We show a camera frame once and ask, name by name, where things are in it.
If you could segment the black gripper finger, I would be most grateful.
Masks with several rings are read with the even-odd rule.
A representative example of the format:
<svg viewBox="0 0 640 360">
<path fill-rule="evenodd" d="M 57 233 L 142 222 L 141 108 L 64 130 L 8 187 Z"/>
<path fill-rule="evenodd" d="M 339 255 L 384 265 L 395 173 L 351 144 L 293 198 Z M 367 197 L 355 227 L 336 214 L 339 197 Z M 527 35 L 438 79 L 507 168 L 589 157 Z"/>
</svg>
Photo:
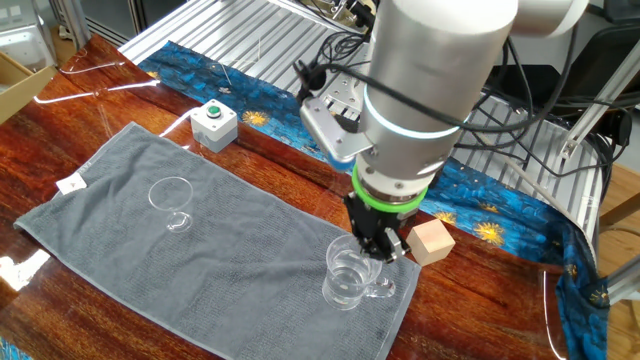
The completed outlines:
<svg viewBox="0 0 640 360">
<path fill-rule="evenodd" d="M 402 239 L 399 237 L 396 230 L 386 227 L 384 234 L 389 243 L 389 254 L 386 257 L 386 262 L 392 263 L 400 257 L 403 257 L 406 254 L 406 249 L 404 248 Z"/>
<path fill-rule="evenodd" d="M 378 231 L 378 215 L 356 195 L 343 198 L 351 223 L 351 231 L 357 239 L 361 252 L 373 259 L 381 259 L 382 252 L 376 242 Z"/>
</svg>

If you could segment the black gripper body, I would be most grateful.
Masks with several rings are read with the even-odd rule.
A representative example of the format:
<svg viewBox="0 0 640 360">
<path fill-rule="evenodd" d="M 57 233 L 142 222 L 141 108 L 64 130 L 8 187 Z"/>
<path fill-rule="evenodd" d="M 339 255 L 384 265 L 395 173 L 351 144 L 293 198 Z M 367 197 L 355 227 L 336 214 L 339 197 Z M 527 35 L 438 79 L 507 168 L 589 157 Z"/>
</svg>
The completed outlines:
<svg viewBox="0 0 640 360">
<path fill-rule="evenodd" d="M 397 234 L 406 223 L 399 216 L 399 213 L 375 209 L 359 197 L 351 199 L 352 232 L 361 246 L 391 246 L 392 240 L 386 230 Z"/>
</svg>

